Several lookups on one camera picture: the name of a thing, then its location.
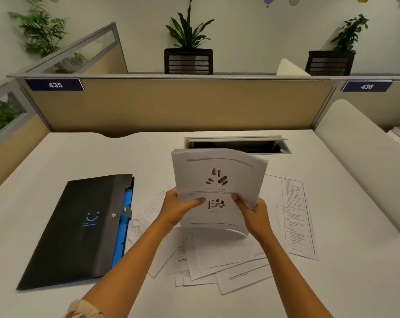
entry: blue smiley face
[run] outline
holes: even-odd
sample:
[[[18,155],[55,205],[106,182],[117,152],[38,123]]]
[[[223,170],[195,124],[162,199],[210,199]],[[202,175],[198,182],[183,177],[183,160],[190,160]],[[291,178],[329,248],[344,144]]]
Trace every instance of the blue smiley face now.
[[[89,222],[95,221],[96,219],[98,219],[98,215],[94,219],[89,219],[87,217],[87,221],[89,221]]]

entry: person's left hand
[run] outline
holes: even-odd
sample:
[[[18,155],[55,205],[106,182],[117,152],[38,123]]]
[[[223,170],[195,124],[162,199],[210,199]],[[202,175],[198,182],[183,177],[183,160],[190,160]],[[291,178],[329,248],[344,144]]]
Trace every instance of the person's left hand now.
[[[189,210],[206,202],[204,197],[196,198],[192,201],[181,202],[176,195],[176,187],[166,192],[162,209],[156,221],[163,224],[169,233],[171,229],[181,221],[182,217]]]

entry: person's left arm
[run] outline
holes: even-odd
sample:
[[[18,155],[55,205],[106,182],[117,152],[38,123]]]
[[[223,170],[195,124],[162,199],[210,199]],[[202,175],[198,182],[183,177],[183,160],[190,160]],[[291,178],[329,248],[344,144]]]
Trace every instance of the person's left arm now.
[[[122,259],[87,292],[83,300],[94,305],[107,318],[126,318],[162,239],[185,213],[204,202],[204,198],[180,202],[176,197],[176,188],[166,192],[157,219]]]

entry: green plant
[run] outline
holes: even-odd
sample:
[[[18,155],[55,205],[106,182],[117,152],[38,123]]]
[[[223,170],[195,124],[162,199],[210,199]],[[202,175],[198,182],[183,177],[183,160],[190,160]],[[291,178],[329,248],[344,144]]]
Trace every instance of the green plant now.
[[[11,95],[7,102],[0,100],[0,129],[22,113],[22,109]]]
[[[367,22],[369,19],[366,19],[363,14],[360,14],[359,17],[355,17],[348,21],[344,21],[345,25],[341,28],[340,33],[331,42],[337,42],[337,46],[334,50],[338,51],[354,51],[353,44],[357,42],[359,33],[362,31],[362,27],[368,28]]]
[[[181,21],[181,25],[179,25],[179,23],[172,18],[172,22],[176,28],[176,30],[174,28],[172,28],[171,26],[166,26],[166,28],[169,29],[171,36],[174,37],[176,39],[176,41],[178,41],[178,44],[174,44],[175,47],[179,47],[182,49],[194,49],[197,48],[200,45],[200,42],[208,39],[206,36],[204,35],[200,35],[200,33],[204,30],[204,28],[206,28],[206,26],[208,26],[210,23],[212,23],[214,21],[210,20],[207,21],[206,23],[202,23],[200,24],[197,28],[193,29],[190,26],[190,20],[191,20],[191,1],[190,0],[190,6],[188,7],[188,13],[187,13],[187,19],[184,18],[184,16],[178,12],[180,21]]]
[[[52,18],[45,10],[43,0],[26,0],[29,5],[28,15],[16,12],[8,12],[12,19],[20,21],[19,28],[23,30],[26,52],[38,55],[41,58],[60,49],[58,43],[68,33],[65,26],[68,19]],[[85,57],[80,53],[74,53],[74,57],[65,58],[54,66],[56,72],[69,73],[65,68],[66,63],[73,66],[82,66],[86,62]]]

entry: white paper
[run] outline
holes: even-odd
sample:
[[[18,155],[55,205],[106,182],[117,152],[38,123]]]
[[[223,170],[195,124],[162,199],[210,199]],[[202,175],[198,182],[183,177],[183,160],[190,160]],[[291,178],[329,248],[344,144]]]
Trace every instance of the white paper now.
[[[272,277],[268,260],[259,259],[246,262],[216,273],[221,294],[240,289],[266,278]]]
[[[135,215],[133,214],[133,219],[129,222],[128,226],[127,246],[125,246],[126,251],[129,250],[129,248],[157,218],[162,208],[165,194],[166,191],[161,191],[150,203],[148,203],[142,212],[136,212]],[[173,228],[172,231],[164,237],[157,248],[155,257],[148,271],[149,274],[155,277],[182,242],[183,236],[180,228]]]
[[[266,175],[263,179],[261,196],[275,203],[275,211],[285,232],[289,252],[318,260],[303,183]]]
[[[216,229],[193,229],[194,249],[200,268],[217,267],[265,257],[252,235]]]
[[[184,240],[185,254],[187,256],[188,268],[190,270],[190,277],[192,280],[208,276],[210,274],[213,274],[220,270],[228,269],[238,264],[238,263],[233,263],[230,265],[222,265],[206,269],[199,268],[197,265],[197,256],[194,249],[194,239],[192,230],[186,229],[184,231],[185,231],[185,240]]]
[[[191,280],[190,271],[184,271],[184,286],[197,286],[200,284],[212,284],[212,283],[218,283],[216,274],[211,274],[209,276],[197,280]]]
[[[230,149],[175,150],[172,152],[178,198],[207,201],[181,220],[186,228],[230,229],[248,235],[243,216],[231,198],[237,193],[254,207],[267,161]]]
[[[163,273],[169,275],[176,272],[188,270],[187,256],[185,254],[184,244],[179,245],[174,254],[163,267]]]
[[[175,286],[182,287],[184,285],[184,273],[178,272],[175,278]]]
[[[288,254],[288,247],[285,243],[284,232],[279,225],[277,215],[273,206],[273,202],[268,198],[265,199],[268,206],[269,222],[272,231],[277,240],[281,244],[284,251]],[[226,269],[216,273],[221,294],[240,289],[250,284],[272,277],[272,271],[269,266],[268,259],[259,259],[237,265],[230,269]]]

